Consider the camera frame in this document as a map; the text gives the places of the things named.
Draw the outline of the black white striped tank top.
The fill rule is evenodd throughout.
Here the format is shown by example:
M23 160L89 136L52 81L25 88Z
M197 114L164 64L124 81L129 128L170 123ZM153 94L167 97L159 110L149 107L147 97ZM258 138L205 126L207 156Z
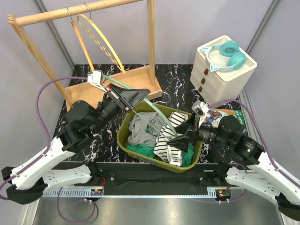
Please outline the black white striped tank top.
M188 115L182 112L172 112L168 117L171 125L176 128L183 122L187 121ZM167 144L167 141L173 139L174 133L165 122L161 129L160 134L156 139L156 146L154 147L155 156L159 157L163 162L169 163L174 166L180 167L182 165L182 152Z

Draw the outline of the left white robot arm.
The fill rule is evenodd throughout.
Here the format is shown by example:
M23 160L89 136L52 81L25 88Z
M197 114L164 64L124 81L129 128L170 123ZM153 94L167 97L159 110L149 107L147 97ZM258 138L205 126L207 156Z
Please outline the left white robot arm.
M4 199L25 205L52 189L68 185L97 185L102 180L96 163L84 163L60 172L51 172L51 169L89 147L93 133L101 131L123 110L132 110L149 93L149 89L125 89L110 83L97 107L83 100L73 103L66 113L66 126L45 149L21 166L2 169L4 181L10 183Z

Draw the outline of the grey tank top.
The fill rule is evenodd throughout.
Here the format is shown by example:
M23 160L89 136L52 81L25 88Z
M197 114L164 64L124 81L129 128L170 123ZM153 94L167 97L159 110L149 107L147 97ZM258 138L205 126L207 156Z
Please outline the grey tank top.
M160 129L165 121L157 112L140 112L135 114L129 124L128 143L132 146L146 145L154 147L156 138L159 136Z

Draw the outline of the green hanger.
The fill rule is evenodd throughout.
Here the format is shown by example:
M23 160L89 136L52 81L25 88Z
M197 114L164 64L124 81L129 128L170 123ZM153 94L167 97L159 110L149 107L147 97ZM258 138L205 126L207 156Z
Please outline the green hanger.
M128 86L127 84L122 83L121 81L112 78L112 76L107 76L107 75L102 75L101 76L104 79L107 79L109 81L112 81L116 84L121 85L122 87L126 88L126 89L132 89L130 86ZM173 127L173 125L171 124L171 122L168 120L168 118L156 107L156 105L152 102L150 102L146 97L144 98L144 101L152 108L154 109L163 119L164 121L167 123L167 125L170 127L170 129L172 130L172 132L174 133L174 137L178 137L177 132L175 131L175 128Z

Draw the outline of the green tank top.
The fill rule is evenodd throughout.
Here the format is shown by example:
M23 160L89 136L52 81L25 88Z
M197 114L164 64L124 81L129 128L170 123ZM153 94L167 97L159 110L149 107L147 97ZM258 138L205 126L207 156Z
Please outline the green tank top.
M150 157L150 158L160 159L159 157L155 156L154 147L149 147L149 146L142 145L142 144L141 145L135 145L135 146L132 146L132 145L128 144L127 149L129 149L133 152L139 153L141 155ZM191 147L191 145L189 145L188 153L182 152L182 165L181 165L181 167L190 166L191 163L192 163L193 156L194 156L194 150Z

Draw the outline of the orange hanger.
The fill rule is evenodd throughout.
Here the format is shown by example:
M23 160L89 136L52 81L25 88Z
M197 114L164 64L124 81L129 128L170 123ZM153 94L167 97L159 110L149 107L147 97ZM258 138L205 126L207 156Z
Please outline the orange hanger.
M81 47L82 47L82 50L83 50L83 52L84 52L84 55L85 55L85 57L86 57L86 59L87 59L87 62L88 62L88 64L89 64L89 66L90 66L90 69L91 69L92 72L94 72L94 66L93 66L93 63L92 63L92 61L91 61L91 58L90 58L89 53L88 53L88 51L87 51L87 48L86 48L86 46L85 46L85 44L84 44L84 41L83 41L83 39L82 39L82 37L81 37L81 34L80 34L79 30L78 30L78 27L77 27L77 25L75 24L75 22L74 22L73 20L71 20L71 24L72 24L73 29L75 30L75 33L76 33L77 38L78 38L78 40L79 40L79 43L80 43L80 45L81 45Z

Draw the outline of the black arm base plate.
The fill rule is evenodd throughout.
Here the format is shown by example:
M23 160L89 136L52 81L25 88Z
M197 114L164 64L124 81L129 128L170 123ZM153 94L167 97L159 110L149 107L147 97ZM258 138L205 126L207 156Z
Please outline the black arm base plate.
M217 164L197 164L176 173L147 163L95 163L105 179L106 196L205 195L208 187L228 186L213 176Z

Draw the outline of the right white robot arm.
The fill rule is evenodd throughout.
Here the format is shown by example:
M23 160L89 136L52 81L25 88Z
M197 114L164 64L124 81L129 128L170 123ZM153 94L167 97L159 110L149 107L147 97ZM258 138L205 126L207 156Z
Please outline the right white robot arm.
M237 163L264 177L261 180L220 162L213 173L215 184L239 186L267 199L287 217L296 221L300 219L300 180L276 163L265 147L244 135L245 127L234 116L222 117L217 128L210 123L192 127L188 121L180 128L185 128L185 133L169 140L169 146L181 151L187 151L189 145L197 141L226 146Z

